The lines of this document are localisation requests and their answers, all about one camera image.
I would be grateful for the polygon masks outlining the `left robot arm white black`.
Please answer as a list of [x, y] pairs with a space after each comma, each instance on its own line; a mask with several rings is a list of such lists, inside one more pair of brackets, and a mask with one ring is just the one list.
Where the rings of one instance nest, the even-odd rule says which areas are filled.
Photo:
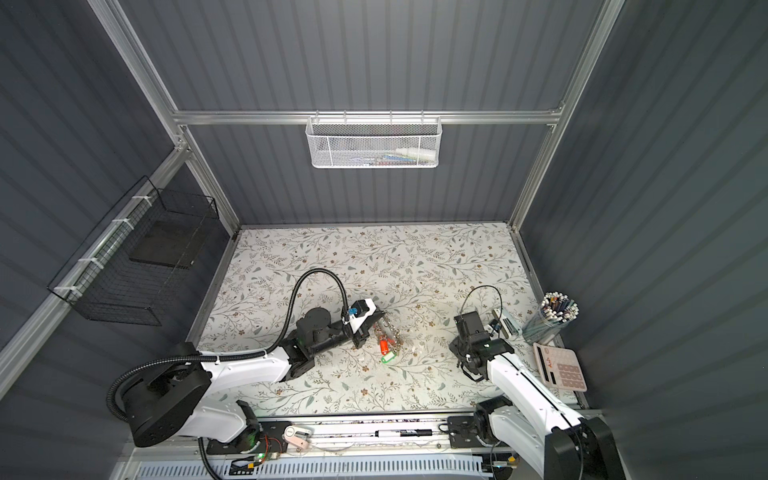
[[316, 357], [348, 341], [359, 347], [384, 316], [371, 299], [358, 300], [348, 317], [331, 320], [317, 307], [296, 323], [270, 353], [264, 350], [218, 355], [181, 345], [183, 360], [156, 363], [117, 382], [108, 394], [109, 406], [123, 412], [132, 440], [140, 448], [174, 436], [203, 437], [238, 443], [257, 429], [257, 418], [244, 400], [235, 407], [218, 395], [244, 385], [295, 380], [315, 366]]

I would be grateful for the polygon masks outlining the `large keyring with coloured keys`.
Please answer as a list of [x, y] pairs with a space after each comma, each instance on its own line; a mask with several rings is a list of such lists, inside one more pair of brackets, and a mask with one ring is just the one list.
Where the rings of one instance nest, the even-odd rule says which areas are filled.
[[381, 353], [381, 363], [388, 364], [400, 356], [402, 340], [398, 330], [386, 318], [382, 318], [374, 325], [377, 341]]

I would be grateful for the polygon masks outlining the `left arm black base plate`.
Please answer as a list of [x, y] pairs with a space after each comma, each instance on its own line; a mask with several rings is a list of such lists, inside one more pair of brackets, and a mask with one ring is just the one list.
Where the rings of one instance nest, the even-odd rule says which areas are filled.
[[258, 427], [247, 427], [229, 443], [209, 440], [205, 451], [208, 455], [285, 453], [287, 442], [283, 434], [289, 426], [292, 426], [289, 421], [261, 422]]

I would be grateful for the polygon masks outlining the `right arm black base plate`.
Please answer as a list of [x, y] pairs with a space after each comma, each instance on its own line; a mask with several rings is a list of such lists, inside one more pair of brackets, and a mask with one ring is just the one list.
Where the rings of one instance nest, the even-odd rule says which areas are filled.
[[531, 446], [527, 431], [513, 415], [494, 412], [490, 415], [459, 415], [447, 418], [447, 431], [452, 449], [491, 447], [499, 444], [515, 451]]

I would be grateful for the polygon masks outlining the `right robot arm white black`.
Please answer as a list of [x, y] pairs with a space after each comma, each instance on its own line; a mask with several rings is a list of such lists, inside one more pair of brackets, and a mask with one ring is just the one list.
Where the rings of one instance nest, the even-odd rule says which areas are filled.
[[522, 363], [514, 348], [486, 331], [475, 311], [454, 318], [449, 344], [457, 366], [475, 383], [502, 394], [475, 408], [477, 436], [509, 446], [543, 479], [624, 479], [614, 436], [598, 417], [586, 418], [559, 400]]

